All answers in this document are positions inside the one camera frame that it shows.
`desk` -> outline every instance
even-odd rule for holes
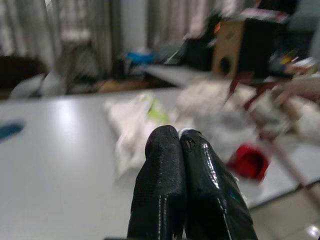
[[[167,107],[181,90],[155,90]],[[135,176],[115,181],[116,138],[103,114],[106,100],[123,100],[140,91],[61,99],[3,102],[1,121],[23,120],[17,136],[0,143],[0,239],[99,240],[124,237]],[[310,181],[320,176],[318,150],[291,157]],[[250,189],[242,183],[241,189]],[[272,160],[259,191],[247,195],[249,207],[294,191],[297,184]]]
[[[223,79],[223,77],[216,76],[211,71],[199,71],[188,66],[143,65],[141,70],[146,74],[181,88],[195,84],[200,79]]]

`tile floor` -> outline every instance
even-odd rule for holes
[[[320,184],[312,188],[320,196]],[[298,191],[251,211],[259,240],[317,240],[307,233],[310,226],[320,229],[320,211]]]

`curtain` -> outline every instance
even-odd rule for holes
[[[109,73],[116,54],[112,43],[120,43],[113,41],[111,28],[119,24],[111,19],[117,2],[0,0],[1,54],[37,57],[53,68],[67,48],[79,45],[82,51],[92,48],[99,70]]]
[[[239,12],[245,0],[148,0],[147,44],[181,43],[186,34],[199,35],[215,10],[225,16]]]

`floor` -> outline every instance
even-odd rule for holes
[[[158,78],[146,75],[142,78],[127,78],[124,80],[113,80],[110,79],[102,84],[98,93],[112,93],[112,92],[123,92],[132,90],[145,90],[145,89],[157,89],[157,88],[170,88],[175,87],[174,85],[160,80]]]
[[[312,189],[320,196],[320,184]],[[302,191],[254,209],[251,216],[259,240],[317,240],[320,236],[320,210]]]

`white plastic bag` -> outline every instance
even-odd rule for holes
[[[9,99],[27,99],[37,93],[42,86],[45,75],[39,74],[21,81],[12,91]]]
[[[128,170],[140,170],[146,160],[148,137],[158,126],[170,124],[177,131],[194,127],[192,119],[165,111],[152,93],[142,93],[129,101],[108,101],[104,110],[118,135],[114,151],[117,177],[123,176]]]
[[[255,142],[255,126],[250,124],[240,107],[244,102],[235,99],[224,105],[230,82],[201,83],[184,90],[177,98],[176,106],[181,115],[194,118],[195,128],[210,142],[214,151],[227,161],[234,151],[245,142]],[[235,93],[247,100],[254,91],[240,87]]]
[[[54,71],[49,72],[40,88],[42,97],[63,96],[67,92],[65,81]]]
[[[320,143],[320,111],[314,102],[295,97],[293,104],[301,115],[297,121],[299,135],[302,139]]]

